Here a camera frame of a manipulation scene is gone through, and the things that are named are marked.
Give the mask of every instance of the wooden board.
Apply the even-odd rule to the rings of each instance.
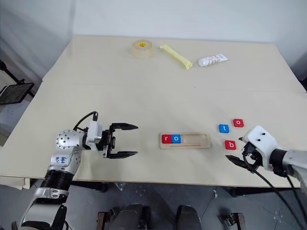
[[[96,110],[104,129],[114,122],[137,125],[137,130],[115,132],[114,151],[139,153],[111,160],[98,151],[84,151],[76,180],[266,186],[225,155],[241,156],[243,142],[238,138],[256,125],[270,132],[285,150],[307,150],[306,104],[305,93],[208,90],[179,82],[158,88],[43,82],[1,150],[0,174],[43,178],[58,133]],[[233,127],[234,118],[244,119],[245,127]],[[219,133],[219,124],[229,124],[230,133]],[[161,132],[202,131],[210,134],[212,148],[159,148]],[[225,150],[226,139],[236,141],[236,151]],[[259,171],[273,185],[289,186],[284,178]]]
[[[180,143],[163,143],[163,135],[180,135]],[[181,132],[181,133],[160,133],[160,148],[163,150],[190,150],[208,149],[212,147],[209,133]]]

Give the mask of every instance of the white wall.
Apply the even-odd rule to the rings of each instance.
[[[273,42],[300,78],[306,9],[306,0],[1,0],[0,57],[39,81],[72,34]]]

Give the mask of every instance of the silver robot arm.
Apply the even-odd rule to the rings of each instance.
[[[227,155],[231,162],[248,170],[263,166],[276,175],[293,176],[300,181],[302,191],[307,195],[307,151],[279,149],[276,139],[261,126],[254,127],[240,140],[246,143],[242,154],[255,162],[250,168],[240,158]]]
[[[78,125],[93,115],[89,128]],[[21,230],[62,230],[67,208],[63,205],[68,197],[68,189],[77,173],[82,158],[82,150],[100,150],[104,158],[125,158],[136,151],[122,151],[112,154],[115,147],[115,129],[131,130],[136,126],[126,123],[113,123],[109,130],[103,130],[97,122],[98,113],[93,111],[83,117],[73,130],[64,130],[55,140],[56,150],[51,157],[50,166],[41,186],[36,189],[29,207],[23,215]]]

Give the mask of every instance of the table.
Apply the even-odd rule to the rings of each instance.
[[[241,155],[244,145],[237,139],[255,125],[286,150],[307,150],[306,92],[275,45],[151,39],[192,61],[215,53],[229,58],[185,70],[158,49],[152,59],[134,59],[127,49],[135,40],[75,36],[1,150],[0,175],[43,178],[58,133],[94,110],[104,129],[115,122],[137,125],[138,130],[115,132],[114,152],[139,153],[111,160],[84,151],[75,180],[265,187],[225,157]],[[264,57],[271,57],[270,64]],[[244,119],[245,127],[233,127],[234,118]],[[219,124],[229,124],[231,132],[219,133]],[[213,147],[163,150],[162,132],[208,132]],[[226,139],[236,140],[236,151],[225,150]],[[289,186],[263,168],[259,172],[277,187]]]

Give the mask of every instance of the tape roll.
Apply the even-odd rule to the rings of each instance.
[[[137,40],[132,44],[132,54],[138,59],[148,59],[153,55],[153,44],[149,40]]]

